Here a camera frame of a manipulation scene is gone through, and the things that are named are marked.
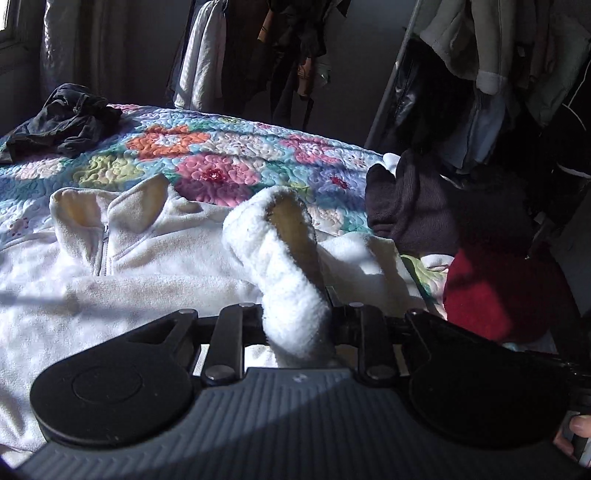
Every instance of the black leather jacket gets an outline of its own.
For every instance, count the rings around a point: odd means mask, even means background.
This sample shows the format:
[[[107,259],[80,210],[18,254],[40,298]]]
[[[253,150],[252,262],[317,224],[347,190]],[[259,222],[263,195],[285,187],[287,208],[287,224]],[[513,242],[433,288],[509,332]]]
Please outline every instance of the black leather jacket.
[[[451,74],[431,47],[412,38],[397,72],[378,152],[429,152],[434,141],[453,132],[472,90],[472,81]]]

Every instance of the window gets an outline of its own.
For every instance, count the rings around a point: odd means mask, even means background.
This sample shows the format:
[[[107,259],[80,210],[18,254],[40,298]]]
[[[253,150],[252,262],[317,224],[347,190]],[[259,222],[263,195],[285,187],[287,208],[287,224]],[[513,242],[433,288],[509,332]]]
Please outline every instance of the window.
[[[38,61],[45,1],[0,0],[0,75],[24,61]]]
[[[14,6],[11,0],[0,0],[0,41],[10,38],[14,24]]]

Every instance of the black clothing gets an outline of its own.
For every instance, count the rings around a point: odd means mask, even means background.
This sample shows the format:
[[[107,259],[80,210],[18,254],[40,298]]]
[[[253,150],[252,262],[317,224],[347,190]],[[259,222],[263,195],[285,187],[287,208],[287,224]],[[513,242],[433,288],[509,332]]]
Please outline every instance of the black clothing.
[[[52,147],[66,157],[77,157],[115,133],[121,113],[86,87],[65,83],[55,89],[37,116],[14,130],[7,141],[10,156],[0,158],[0,164],[12,164]]]
[[[525,256],[533,229],[520,189],[506,178],[485,189],[460,189],[441,176],[438,164],[408,150],[396,177],[380,164],[369,169],[365,209],[374,233],[419,257],[455,256],[466,245]]]

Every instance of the white fleece fabric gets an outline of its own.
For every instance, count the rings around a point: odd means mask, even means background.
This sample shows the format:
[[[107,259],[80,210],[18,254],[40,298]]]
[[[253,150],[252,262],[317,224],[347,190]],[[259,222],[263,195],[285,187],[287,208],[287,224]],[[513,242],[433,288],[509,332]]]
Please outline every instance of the white fleece fabric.
[[[327,365],[335,355],[330,307],[314,229],[297,193],[262,190],[228,214],[223,240],[262,291],[263,329],[279,366]]]
[[[398,162],[400,161],[400,155],[396,155],[396,153],[385,153],[383,157],[384,166],[386,169],[396,176],[396,167],[398,167]]]
[[[390,315],[424,307],[392,241],[324,234],[317,246],[305,208],[284,187],[230,210],[190,202],[159,175],[122,194],[62,189],[50,209],[52,228],[0,250],[4,459],[44,443],[28,402],[44,368],[177,309],[209,316],[262,303],[277,360],[253,346],[245,366],[274,367],[333,358],[323,283],[341,301]]]

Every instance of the gray ribbed plate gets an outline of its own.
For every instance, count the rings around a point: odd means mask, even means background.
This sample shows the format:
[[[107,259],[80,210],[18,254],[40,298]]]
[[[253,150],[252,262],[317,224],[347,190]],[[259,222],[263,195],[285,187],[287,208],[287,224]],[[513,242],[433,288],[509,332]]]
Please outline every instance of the gray ribbed plate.
[[[550,442],[493,452],[441,439],[396,393],[366,388],[348,370],[264,368],[205,390],[155,439],[102,452],[49,443],[19,471],[31,480],[570,480],[582,472]]]

